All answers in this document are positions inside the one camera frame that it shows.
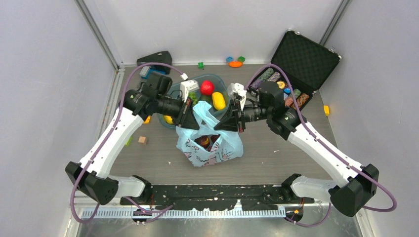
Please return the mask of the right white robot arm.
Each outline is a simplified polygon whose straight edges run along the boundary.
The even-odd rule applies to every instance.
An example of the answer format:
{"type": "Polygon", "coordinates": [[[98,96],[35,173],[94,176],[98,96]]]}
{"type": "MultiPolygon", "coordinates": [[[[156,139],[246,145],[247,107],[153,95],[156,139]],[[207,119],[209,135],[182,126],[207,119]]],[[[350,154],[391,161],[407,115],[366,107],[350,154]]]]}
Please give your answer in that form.
{"type": "Polygon", "coordinates": [[[281,184],[284,200],[318,199],[353,217],[375,195],[378,169],[372,164],[363,166],[327,141],[296,109],[285,105],[284,92],[276,83],[264,82],[251,105],[246,104],[242,84],[231,83],[227,93],[231,98],[228,110],[215,130],[243,132],[246,123],[265,120],[271,131],[303,150],[331,177],[322,180],[293,174],[281,184]]]}

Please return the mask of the light blue plastic bag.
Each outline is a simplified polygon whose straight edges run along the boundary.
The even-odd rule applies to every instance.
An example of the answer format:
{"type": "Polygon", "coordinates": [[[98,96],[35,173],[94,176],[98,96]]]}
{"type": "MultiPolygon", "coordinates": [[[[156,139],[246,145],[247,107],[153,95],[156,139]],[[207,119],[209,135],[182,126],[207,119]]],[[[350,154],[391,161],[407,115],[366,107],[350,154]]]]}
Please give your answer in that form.
{"type": "Polygon", "coordinates": [[[200,101],[193,107],[197,130],[177,127],[176,147],[195,167],[214,165],[242,157],[244,146],[238,132],[215,130],[219,120],[210,113],[211,105],[200,101]]]}

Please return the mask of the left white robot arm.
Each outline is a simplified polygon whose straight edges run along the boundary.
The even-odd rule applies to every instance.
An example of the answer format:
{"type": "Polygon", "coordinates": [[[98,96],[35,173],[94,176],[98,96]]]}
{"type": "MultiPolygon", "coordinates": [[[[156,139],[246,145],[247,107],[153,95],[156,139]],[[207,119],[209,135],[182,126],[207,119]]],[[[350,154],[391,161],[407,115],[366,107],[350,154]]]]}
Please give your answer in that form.
{"type": "Polygon", "coordinates": [[[137,176],[118,177],[110,170],[132,134],[154,113],[169,116],[176,125],[199,129],[194,117],[189,93],[199,90],[194,79],[180,83],[180,98],[171,98],[167,92],[172,79],[152,73],[139,89],[128,90],[115,111],[111,123],[93,148],[79,161],[69,162],[65,172],[76,190],[81,191],[100,205],[114,198],[133,197],[139,204],[147,204],[152,192],[146,181],[137,176]]]}

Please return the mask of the dark red fake fruit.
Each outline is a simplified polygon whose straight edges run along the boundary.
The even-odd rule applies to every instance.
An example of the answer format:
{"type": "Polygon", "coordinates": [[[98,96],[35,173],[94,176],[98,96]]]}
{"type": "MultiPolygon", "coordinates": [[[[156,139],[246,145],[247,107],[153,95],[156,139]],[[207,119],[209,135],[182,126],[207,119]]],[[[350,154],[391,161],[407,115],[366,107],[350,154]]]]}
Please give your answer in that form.
{"type": "Polygon", "coordinates": [[[211,139],[211,141],[213,142],[213,143],[215,143],[217,140],[218,140],[218,138],[220,137],[220,134],[217,134],[217,135],[212,135],[211,137],[210,137],[210,139],[211,139]]]}

